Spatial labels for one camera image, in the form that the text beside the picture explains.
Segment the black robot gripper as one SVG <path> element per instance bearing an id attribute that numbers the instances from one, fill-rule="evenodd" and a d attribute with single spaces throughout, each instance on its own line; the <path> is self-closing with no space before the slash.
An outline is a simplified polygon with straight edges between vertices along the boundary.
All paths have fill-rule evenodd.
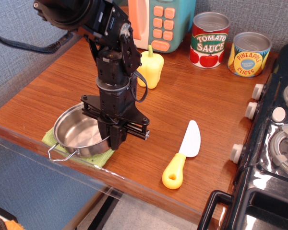
<path id="1" fill-rule="evenodd" d="M 82 95 L 83 113 L 98 121 L 102 139 L 110 136 L 112 150 L 118 150 L 130 133 L 146 140 L 150 120 L 136 108 L 137 83 L 128 83 L 120 89 L 100 88 L 99 96 Z"/>

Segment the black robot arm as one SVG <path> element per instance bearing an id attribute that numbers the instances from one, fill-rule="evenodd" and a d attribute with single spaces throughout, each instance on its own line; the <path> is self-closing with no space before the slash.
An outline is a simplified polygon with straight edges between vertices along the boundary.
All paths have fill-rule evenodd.
<path id="1" fill-rule="evenodd" d="M 51 25 L 87 40 L 97 66 L 99 95 L 83 95 L 83 113 L 98 121 L 102 138 L 117 150 L 127 134 L 147 139 L 150 121 L 137 108 L 141 53 L 128 15 L 111 0 L 36 0 L 34 8 Z"/>

